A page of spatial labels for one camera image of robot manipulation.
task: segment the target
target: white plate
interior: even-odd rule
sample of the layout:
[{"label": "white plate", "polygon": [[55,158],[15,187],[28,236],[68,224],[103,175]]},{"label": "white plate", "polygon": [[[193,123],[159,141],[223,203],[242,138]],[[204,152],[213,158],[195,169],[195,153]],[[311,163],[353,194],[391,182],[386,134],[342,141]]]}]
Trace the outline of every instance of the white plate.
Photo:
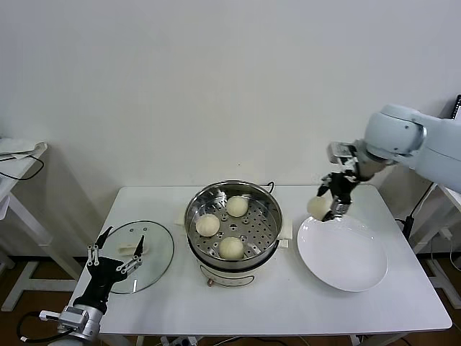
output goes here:
[{"label": "white plate", "polygon": [[310,271],[340,290],[369,290],[388,272],[382,244],[350,216],[327,222],[308,218],[297,234],[297,247]]}]

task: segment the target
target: cable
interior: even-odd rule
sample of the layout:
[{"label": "cable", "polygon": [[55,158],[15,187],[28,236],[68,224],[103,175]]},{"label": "cable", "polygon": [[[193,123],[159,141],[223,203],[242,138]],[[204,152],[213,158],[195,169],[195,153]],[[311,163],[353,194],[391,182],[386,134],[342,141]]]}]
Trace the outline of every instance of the cable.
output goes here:
[{"label": "cable", "polygon": [[237,340],[239,340],[239,339],[241,339],[241,338],[242,338],[242,337],[230,337],[229,339],[220,341],[220,342],[218,342],[217,344],[214,344],[213,346],[222,345],[222,344],[225,344],[225,343],[227,343],[227,342],[237,341]]},{"label": "cable", "polygon": [[[243,338],[244,338],[244,337],[231,337],[231,338],[229,338],[229,339],[226,339],[226,340],[223,340],[223,341],[221,341],[221,342],[218,342],[217,344],[214,344],[213,346],[218,346],[218,345],[222,345],[222,344],[227,344],[228,342],[234,342],[234,341],[237,341],[237,340],[240,340],[240,339],[243,339]],[[281,345],[283,345],[283,346],[288,346],[288,345],[287,345],[285,342],[283,342],[282,340],[264,340],[264,339],[262,339],[262,338],[260,338],[260,337],[250,337],[250,338],[253,338],[253,339],[256,339],[256,340],[259,340],[259,341],[262,341],[262,342],[277,342],[277,343],[279,343],[279,344],[281,344]],[[304,339],[303,339],[303,341],[304,341],[308,346],[310,346],[309,343],[308,343],[307,341],[305,341]]]},{"label": "cable", "polygon": [[[8,178],[11,178],[11,179],[14,179],[14,180],[20,180],[20,181],[25,181],[25,180],[29,180],[29,179],[32,179],[33,177],[35,177],[37,174],[40,173],[40,171],[43,169],[43,167],[45,166],[45,162],[43,162],[42,160],[40,159],[37,159],[36,157],[32,156],[32,155],[29,155],[27,157],[32,157],[35,161],[38,161],[40,162],[40,168],[34,173],[32,174],[30,177],[27,177],[27,178],[18,178],[18,177],[13,177],[11,175],[8,175],[8,174],[5,174],[5,173],[2,173],[0,172],[0,175],[3,175],[4,177],[8,177]],[[15,160],[16,158],[14,157],[9,157],[8,159],[2,159],[0,160],[0,162],[3,162],[3,161],[9,161],[9,160]]]},{"label": "cable", "polygon": [[56,335],[53,335],[51,337],[43,337],[42,339],[30,339],[28,337],[25,337],[21,333],[22,323],[24,322],[24,320],[27,317],[38,317],[39,315],[40,315],[39,311],[29,311],[23,317],[21,317],[19,322],[17,322],[17,326],[16,326],[16,335],[19,338],[19,340],[21,340],[22,342],[26,342],[27,344],[38,344],[38,343],[41,343],[41,342],[50,342],[50,341],[54,341],[56,339],[60,339],[61,337],[65,337],[66,335],[69,335],[70,333],[72,333],[74,331],[74,329],[70,329],[70,330],[65,331],[64,333],[56,334]]},{"label": "cable", "polygon": [[279,344],[283,345],[283,346],[288,346],[285,342],[283,342],[282,340],[264,340],[260,337],[252,337],[253,339],[256,339],[256,340],[259,340],[259,341],[262,341],[262,342],[278,342]]},{"label": "cable", "polygon": [[436,188],[437,184],[432,182],[426,189],[426,191],[424,191],[424,194],[421,196],[421,198],[419,199],[419,201],[417,202],[417,204],[415,205],[415,208],[413,208],[413,210],[411,211],[410,215],[408,215],[405,219],[405,221],[403,222],[403,229],[402,229],[402,234],[403,236],[405,237],[406,240],[408,240],[410,238],[410,234],[411,234],[411,229],[413,228],[413,223],[415,222],[415,218],[413,217],[413,214],[415,213],[416,209],[419,207],[418,211],[416,212],[419,213],[419,211],[421,210],[421,208],[423,207],[423,204],[424,202],[426,201],[426,199],[429,197],[429,195],[431,194],[432,191],[434,191],[434,189]]},{"label": "cable", "polygon": [[299,337],[307,346],[310,346],[309,342],[307,342],[303,337]]},{"label": "cable", "polygon": [[424,191],[424,194],[421,196],[421,198],[419,199],[419,201],[417,202],[417,204],[415,205],[415,208],[413,208],[413,210],[411,211],[410,213],[410,216],[413,217],[413,213],[415,212],[415,210],[417,209],[418,205],[420,205],[421,202],[425,201],[427,199],[427,197],[430,195],[430,194],[427,194],[429,192],[429,190],[431,188],[433,188],[434,186],[434,189],[435,187],[437,186],[437,184],[435,184],[434,182],[432,182],[426,189],[426,191]]},{"label": "cable", "polygon": [[274,183],[274,182],[269,182],[269,183],[267,184],[267,186],[270,186],[270,187],[271,187],[271,189],[269,190],[269,193],[272,193],[272,191],[274,191],[275,183]]},{"label": "cable", "polygon": [[454,323],[453,321],[452,321],[452,323],[453,323],[453,325],[455,326],[455,328],[458,329],[458,330],[461,332],[460,326],[458,326],[458,325],[457,325],[456,323]]},{"label": "cable", "polygon": [[424,202],[426,202],[426,200],[429,198],[429,196],[431,195],[431,193],[435,190],[435,188],[437,187],[437,184],[435,183],[432,183],[431,186],[429,186],[429,191],[426,192],[423,200],[419,203],[419,208],[418,210],[415,212],[414,216],[413,217],[416,217],[416,215],[419,214],[419,212],[421,211],[421,209],[423,208],[423,205],[424,205]]},{"label": "cable", "polygon": [[407,339],[404,337],[401,338],[408,346],[413,346]]},{"label": "cable", "polygon": [[458,272],[461,272],[461,269],[458,268],[455,263],[453,262],[453,259],[452,259],[452,253],[453,253],[453,241],[450,239],[449,240],[449,261],[450,263],[452,264],[453,268],[455,268]]}]

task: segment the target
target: table leg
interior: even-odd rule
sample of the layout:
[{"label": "table leg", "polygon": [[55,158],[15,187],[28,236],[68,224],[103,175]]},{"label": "table leg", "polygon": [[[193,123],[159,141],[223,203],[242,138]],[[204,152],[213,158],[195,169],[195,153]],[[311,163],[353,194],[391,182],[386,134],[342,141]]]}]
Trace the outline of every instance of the table leg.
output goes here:
[{"label": "table leg", "polygon": [[42,290],[57,292],[73,292],[77,285],[75,280],[48,280],[48,279],[31,279],[38,262],[28,262],[21,275],[14,284],[5,302],[1,306],[2,311],[13,311],[22,292],[25,290]]},{"label": "table leg", "polygon": [[14,268],[14,262],[6,254],[0,251],[0,262],[5,264],[5,267],[8,269]]},{"label": "table leg", "polygon": [[27,235],[34,239],[43,251],[50,255],[72,278],[78,280],[82,271],[80,264],[72,256],[64,254],[62,250],[53,244],[53,236],[12,193],[10,193],[9,197],[9,207],[28,226]]},{"label": "table leg", "polygon": [[98,338],[109,346],[133,346],[132,342],[123,335],[100,334]]},{"label": "table leg", "polygon": [[458,210],[450,201],[443,201],[427,221],[410,236],[409,242],[413,252],[418,254],[434,238],[444,223],[457,213]]},{"label": "table leg", "polygon": [[386,346],[399,340],[407,334],[408,333],[376,334],[363,340],[363,342],[360,343],[360,346]]},{"label": "table leg", "polygon": [[461,297],[456,291],[456,288],[450,282],[447,274],[445,274],[442,266],[436,260],[432,261],[431,259],[427,260],[426,263],[434,273],[434,276],[429,277],[434,288],[441,288],[444,290],[445,295],[452,304],[453,308],[461,309]]},{"label": "table leg", "polygon": [[144,344],[144,336],[139,336],[136,338],[136,346],[143,346]]}]

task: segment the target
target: white table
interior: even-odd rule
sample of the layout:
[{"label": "white table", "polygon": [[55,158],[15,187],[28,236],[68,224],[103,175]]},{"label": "white table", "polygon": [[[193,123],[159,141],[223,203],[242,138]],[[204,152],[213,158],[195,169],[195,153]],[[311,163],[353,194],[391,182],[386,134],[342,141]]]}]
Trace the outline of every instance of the white table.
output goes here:
[{"label": "white table", "polygon": [[[373,186],[358,186],[349,215],[376,230],[389,256],[377,287],[347,293],[317,279],[295,241],[278,249],[255,281],[243,288],[207,287],[185,233],[174,221],[198,187],[124,187],[103,226],[153,220],[170,230],[175,253],[154,285],[131,295],[111,294],[102,334],[134,335],[338,335],[380,334],[363,345],[386,345],[409,332],[447,329],[452,321],[429,279]],[[315,186],[276,186],[283,216],[294,235],[306,219]],[[85,269],[72,300],[89,282]],[[221,307],[227,306],[225,312]]]},{"label": "white table", "polygon": [[[46,149],[46,144],[40,143],[33,156],[38,159]],[[2,161],[0,162],[0,172],[13,177],[22,178],[34,163],[35,160],[30,157]],[[12,188],[17,183],[18,181],[15,179],[0,176],[0,201],[8,196],[9,208],[27,225],[25,229],[27,235],[72,278],[78,279],[82,270],[80,264],[73,257],[63,252],[59,244],[55,244],[53,236],[14,196]],[[14,263],[5,254],[0,255],[0,261],[3,262],[4,266],[7,268],[14,266]],[[30,279],[37,266],[38,262],[27,263],[26,268],[22,271],[22,274],[19,276],[16,284],[1,306],[2,311],[12,311],[24,290],[57,290],[70,292],[74,290],[76,286],[75,280]]]}]

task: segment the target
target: white robotic arm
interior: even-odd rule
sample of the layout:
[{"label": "white robotic arm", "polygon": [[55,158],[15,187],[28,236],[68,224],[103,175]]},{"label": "white robotic arm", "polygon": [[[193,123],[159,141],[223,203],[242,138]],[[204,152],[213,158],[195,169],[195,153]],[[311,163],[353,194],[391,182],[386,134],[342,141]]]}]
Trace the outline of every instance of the white robotic arm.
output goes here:
[{"label": "white robotic arm", "polygon": [[330,190],[333,203],[324,220],[341,217],[351,204],[350,192],[387,165],[403,164],[437,184],[461,192],[461,122],[439,119],[411,108],[387,105],[374,113],[365,137],[328,146],[339,173],[323,178],[318,196]]}]

